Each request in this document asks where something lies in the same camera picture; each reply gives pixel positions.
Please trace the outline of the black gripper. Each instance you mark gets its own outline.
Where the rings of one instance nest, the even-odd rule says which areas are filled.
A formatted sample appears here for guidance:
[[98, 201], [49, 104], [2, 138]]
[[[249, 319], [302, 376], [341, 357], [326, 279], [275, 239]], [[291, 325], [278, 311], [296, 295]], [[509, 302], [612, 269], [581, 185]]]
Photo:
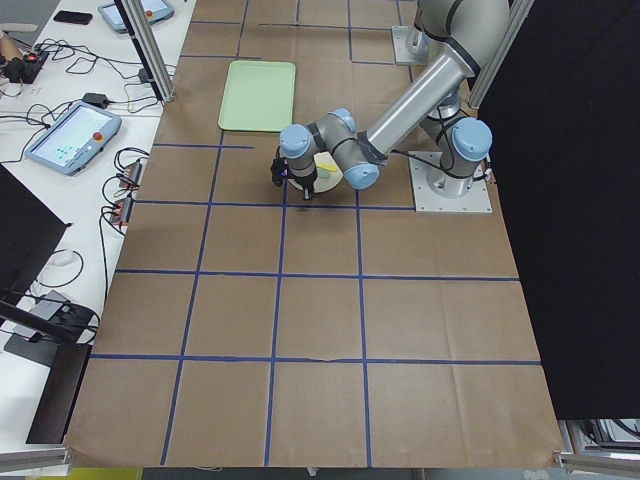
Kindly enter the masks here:
[[288, 171], [296, 183], [304, 189], [304, 199], [314, 197], [314, 183], [318, 178], [317, 167], [313, 157], [299, 157], [288, 159]]

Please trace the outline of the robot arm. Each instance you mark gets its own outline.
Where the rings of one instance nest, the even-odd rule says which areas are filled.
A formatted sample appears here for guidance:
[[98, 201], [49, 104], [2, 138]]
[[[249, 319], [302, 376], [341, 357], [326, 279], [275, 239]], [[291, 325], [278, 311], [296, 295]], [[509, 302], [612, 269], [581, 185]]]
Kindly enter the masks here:
[[420, 1], [414, 29], [427, 41], [426, 68], [368, 129], [359, 131], [351, 112], [335, 109], [306, 125], [291, 124], [279, 135], [270, 167], [274, 185], [292, 180], [306, 200], [318, 178], [315, 155], [331, 155], [356, 190], [373, 185], [379, 167], [397, 144], [421, 127], [441, 149], [427, 178], [445, 198], [468, 193], [475, 171], [492, 145], [490, 128], [461, 109], [459, 89], [493, 58], [509, 25], [506, 1]]

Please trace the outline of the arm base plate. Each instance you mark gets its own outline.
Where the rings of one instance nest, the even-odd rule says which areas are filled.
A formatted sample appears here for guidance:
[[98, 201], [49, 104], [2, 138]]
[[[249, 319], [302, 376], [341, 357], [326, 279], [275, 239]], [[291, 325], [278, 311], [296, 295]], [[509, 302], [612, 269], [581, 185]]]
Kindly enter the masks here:
[[398, 65], [426, 65], [429, 38], [414, 26], [393, 26], [391, 29], [394, 58]]
[[465, 179], [436, 169], [441, 152], [410, 151], [409, 165], [415, 211], [435, 214], [491, 214], [493, 212], [482, 164]]

